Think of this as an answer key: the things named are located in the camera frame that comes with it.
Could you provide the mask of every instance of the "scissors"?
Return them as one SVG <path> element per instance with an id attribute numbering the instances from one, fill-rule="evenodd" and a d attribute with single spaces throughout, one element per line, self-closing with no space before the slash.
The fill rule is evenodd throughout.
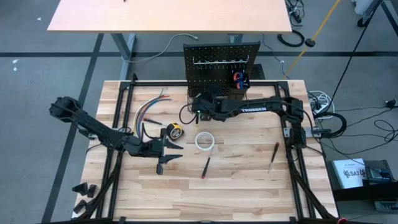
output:
<path id="1" fill-rule="evenodd" d="M 243 73 L 242 72 L 235 72 L 234 82 L 235 82 L 237 89 L 239 89 L 239 90 L 243 89 Z"/>

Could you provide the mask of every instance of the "gray floor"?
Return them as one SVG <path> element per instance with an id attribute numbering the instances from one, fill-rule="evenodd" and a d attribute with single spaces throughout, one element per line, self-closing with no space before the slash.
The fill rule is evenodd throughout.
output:
<path id="1" fill-rule="evenodd" d="M 311 37 L 322 22 L 334 1 L 304 0 L 306 16 L 300 31 Z M 96 34 L 47 33 L 46 28 L 58 1 L 0 1 L 0 52 L 92 52 Z M 361 35 L 356 26 L 360 17 L 353 11 L 350 1 L 342 1 L 325 28 L 317 38 L 317 45 L 310 51 L 349 52 Z M 139 34 L 136 52 L 160 52 L 173 34 Z M 224 34 L 198 34 L 200 40 L 178 37 L 169 51 L 181 52 L 182 44 L 205 44 L 228 41 Z M 261 40 L 262 35 L 245 35 L 243 41 Z M 280 44 L 275 35 L 266 35 L 267 45 L 275 51 L 299 52 Z M 398 51 L 398 36 L 379 9 L 358 51 Z M 261 51 L 268 51 L 263 45 Z M 115 52 L 117 48 L 110 35 L 105 35 L 101 52 Z M 294 57 L 280 57 L 285 61 L 285 70 Z M 69 126 L 49 116 L 48 108 L 57 96 L 78 98 L 88 68 L 88 57 L 0 57 L 0 94 L 3 96 L 0 109 L 2 125 L 0 140 L 0 223 L 38 223 L 55 177 L 60 156 L 67 138 Z M 322 90 L 330 95 L 343 72 L 348 57 L 303 57 L 289 74 L 293 79 L 304 79 L 308 90 Z M 258 57 L 266 79 L 281 79 L 280 63 L 273 57 Z M 119 77 L 121 59 L 100 57 L 96 63 L 84 109 L 94 115 L 104 80 Z M 184 64 L 181 57 L 161 57 L 133 66 L 140 79 L 184 79 Z M 397 57 L 355 57 L 335 98 L 338 110 L 366 106 L 383 106 L 385 100 L 397 95 Z M 363 110 L 343 113 L 348 123 L 371 116 L 380 110 Z M 385 132 L 374 127 L 373 121 L 384 119 L 398 127 L 398 111 L 392 110 L 377 118 L 364 121 L 348 134 L 380 134 Z M 333 127 L 333 121 L 324 126 Z M 382 139 L 372 137 L 338 138 L 336 147 L 344 152 L 353 152 L 375 144 Z M 70 189 L 80 181 L 88 140 L 76 135 L 60 195 L 52 221 L 71 217 L 75 196 Z M 373 151 L 353 157 L 365 160 L 387 159 L 395 177 L 398 177 L 397 143 L 392 142 Z M 343 156 L 325 148 L 327 160 L 344 159 Z M 374 214 L 369 204 L 339 203 L 340 213 L 346 218 L 369 215 L 356 220 L 376 223 L 396 223 L 394 215 Z"/>

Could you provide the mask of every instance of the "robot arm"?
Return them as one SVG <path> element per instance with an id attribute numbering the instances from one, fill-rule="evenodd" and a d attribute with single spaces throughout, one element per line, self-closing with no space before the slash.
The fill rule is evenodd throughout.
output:
<path id="1" fill-rule="evenodd" d="M 202 94 L 194 98 L 192 112 L 202 121 L 211 119 L 225 121 L 241 113 L 257 113 L 270 111 L 278 114 L 288 121 L 290 129 L 289 145 L 304 148 L 306 145 L 305 131 L 301 127 L 303 121 L 303 101 L 296 98 L 280 98 L 272 96 L 255 100 L 228 100 L 214 99 L 209 95 Z"/>
<path id="2" fill-rule="evenodd" d="M 181 155 L 164 155 L 164 147 L 172 149 L 183 149 L 174 145 L 166 138 L 165 129 L 161 129 L 160 137 L 143 142 L 133 135 L 113 130 L 103 123 L 92 118 L 86 111 L 80 108 L 77 100 L 70 97 L 58 98 L 50 108 L 51 116 L 65 122 L 74 123 L 85 129 L 79 132 L 88 137 L 89 134 L 98 136 L 101 144 L 117 151 L 127 151 L 130 156 L 158 158 L 156 173 L 162 175 L 163 164 L 172 159 L 182 157 Z"/>

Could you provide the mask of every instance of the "wooden table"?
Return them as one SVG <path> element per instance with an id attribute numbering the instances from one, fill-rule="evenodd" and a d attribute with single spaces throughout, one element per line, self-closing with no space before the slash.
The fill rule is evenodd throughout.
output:
<path id="1" fill-rule="evenodd" d="M 104 83 L 96 119 L 107 126 L 112 125 L 119 84 L 114 81 Z M 138 107 L 159 95 L 161 89 L 161 86 L 134 87 L 129 127 L 132 127 Z M 187 103 L 187 87 L 167 86 L 163 89 L 172 102 L 154 105 L 146 116 L 164 124 L 180 123 L 178 112 Z M 289 89 L 291 96 L 304 101 L 305 110 L 310 113 L 304 81 L 289 81 Z M 271 87 L 252 86 L 248 90 L 248 99 L 272 95 L 274 89 Z M 182 119 L 188 121 L 191 117 L 186 111 Z M 224 123 L 202 121 L 198 125 L 182 126 L 185 135 L 176 144 L 184 150 L 166 149 L 165 153 L 182 154 L 183 157 L 164 165 L 163 175 L 155 173 L 157 159 L 130 157 L 128 154 L 123 157 L 115 220 L 125 216 L 128 220 L 146 221 L 288 221 L 289 217 L 296 215 L 280 119 L 276 114 L 247 113 Z M 307 119 L 303 126 L 309 126 Z M 160 126 L 146 123 L 146 128 L 149 135 L 159 135 Z M 209 152 L 199 151 L 194 144 L 195 136 L 202 131 L 212 133 L 216 141 L 204 180 L 200 177 Z M 268 174 L 276 142 L 280 146 L 273 169 Z M 90 142 L 90 146 L 95 144 L 98 141 Z M 307 144 L 320 150 L 320 145 L 311 138 L 307 139 Z M 328 211 L 337 216 L 323 157 L 309 149 L 304 149 L 303 154 L 311 189 Z M 93 148 L 87 154 L 82 183 L 100 187 L 105 157 L 103 146 Z M 104 216 L 108 211 L 110 192 L 106 196 Z M 91 200 L 78 195 L 76 203 L 81 199 Z M 308 216 L 303 192 L 301 199 L 304 214 Z"/>
<path id="2" fill-rule="evenodd" d="M 230 42 L 243 34 L 291 33 L 284 0 L 61 0 L 50 32 L 110 33 L 121 56 L 131 60 L 135 34 L 228 33 Z M 128 79 L 123 61 L 120 80 Z"/>

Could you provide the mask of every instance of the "yellow pole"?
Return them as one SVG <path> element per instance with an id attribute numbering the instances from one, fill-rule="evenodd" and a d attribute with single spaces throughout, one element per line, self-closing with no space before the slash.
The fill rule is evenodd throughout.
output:
<path id="1" fill-rule="evenodd" d="M 318 28 L 317 32 L 314 34 L 314 36 L 311 38 L 311 40 L 315 40 L 318 36 L 318 34 L 321 32 L 321 30 L 323 29 L 323 26 L 326 24 L 326 22 L 329 20 L 331 14 L 333 13 L 333 11 L 336 9 L 337 5 L 340 3 L 341 0 L 336 0 L 335 4 L 333 5 L 333 7 L 329 10 L 328 15 L 325 17 L 325 19 L 323 20 L 321 26 Z M 304 50 L 297 56 L 297 58 L 294 60 L 293 64 L 289 67 L 289 69 L 287 70 L 287 72 L 285 73 L 285 79 L 287 78 L 287 74 L 289 74 L 289 72 L 293 69 L 293 67 L 295 67 L 295 65 L 297 64 L 297 62 L 300 60 L 301 56 L 308 50 L 308 47 L 305 46 Z"/>

